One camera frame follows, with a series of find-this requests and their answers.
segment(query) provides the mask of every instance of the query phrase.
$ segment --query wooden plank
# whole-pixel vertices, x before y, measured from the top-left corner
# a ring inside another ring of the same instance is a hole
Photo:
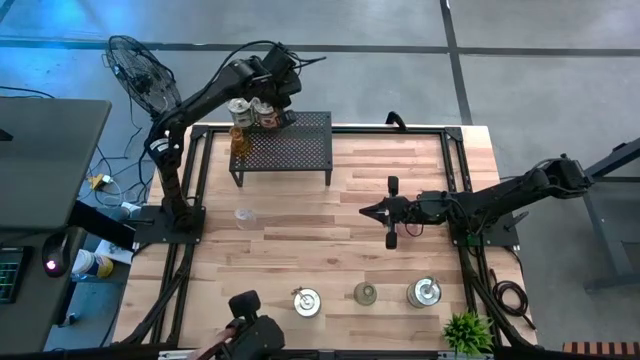
[[[474,189],[497,183],[487,128],[463,127],[463,133]],[[446,349],[442,326],[453,313],[465,310],[459,259],[448,227],[425,226],[415,238],[405,234],[398,249],[389,251],[384,247],[386,229],[358,214],[386,195],[390,175],[399,176],[405,196],[444,190],[438,138],[336,134],[333,145],[331,187],[324,186],[322,172],[276,172],[247,173],[244,188],[237,188],[228,171],[229,137],[216,135],[204,198],[207,222],[192,266],[181,347],[207,345],[231,320],[229,298],[255,289],[263,304],[260,313],[278,322],[289,348]],[[191,189],[200,159],[201,152]],[[454,168],[459,172],[458,164]],[[152,202],[162,198],[159,185],[154,180]],[[238,208],[255,213],[254,228],[237,228],[233,213]],[[166,246],[152,245],[134,260],[116,341],[134,329],[155,301],[165,256]],[[511,254],[488,249],[487,258],[500,279],[522,285]],[[433,307],[413,308],[406,300],[407,286],[426,275],[441,283],[442,300]],[[353,301],[353,288],[365,280],[378,289],[378,301],[367,307]],[[314,288],[322,297],[322,311],[313,319],[293,309],[291,292],[300,286]],[[522,319],[510,320],[535,342],[535,333]],[[164,336],[170,321],[168,316]]]

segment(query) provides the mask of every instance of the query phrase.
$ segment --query keyboard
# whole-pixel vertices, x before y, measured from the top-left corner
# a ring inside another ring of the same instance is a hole
[[[30,255],[30,247],[0,248],[0,304],[16,301]]]

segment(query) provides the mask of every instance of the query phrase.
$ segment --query coiled cable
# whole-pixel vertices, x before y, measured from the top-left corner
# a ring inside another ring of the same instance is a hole
[[[518,263],[520,264],[520,272],[522,272],[522,263],[520,262],[518,254],[516,254],[508,247],[505,247],[505,249],[516,257]],[[491,269],[489,273],[491,274],[491,277],[493,278],[493,281],[495,283],[491,290],[491,293],[498,306],[500,306],[500,308],[508,315],[523,318],[532,330],[536,330],[536,326],[533,324],[533,321],[531,321],[531,319],[529,319],[529,317],[527,316],[527,310],[529,309],[529,298],[527,297],[527,293],[524,292],[520,285],[513,281],[503,280],[498,282],[498,278],[496,277],[496,273],[493,269]],[[518,297],[518,301],[520,302],[519,306],[514,308],[504,302],[504,294],[508,290],[511,290],[514,294],[516,294],[516,296]]]

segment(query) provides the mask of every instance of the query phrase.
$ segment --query black wire mesh rack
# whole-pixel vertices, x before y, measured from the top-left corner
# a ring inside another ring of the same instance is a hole
[[[297,121],[281,130],[249,127],[251,150],[231,154],[229,172],[242,187],[244,173],[252,171],[324,171],[331,184],[333,150],[331,112],[296,112]]]

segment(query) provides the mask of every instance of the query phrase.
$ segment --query computer mouse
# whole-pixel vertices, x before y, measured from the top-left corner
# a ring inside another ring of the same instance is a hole
[[[64,275],[71,265],[71,243],[66,230],[50,235],[42,245],[42,267],[50,277]]]

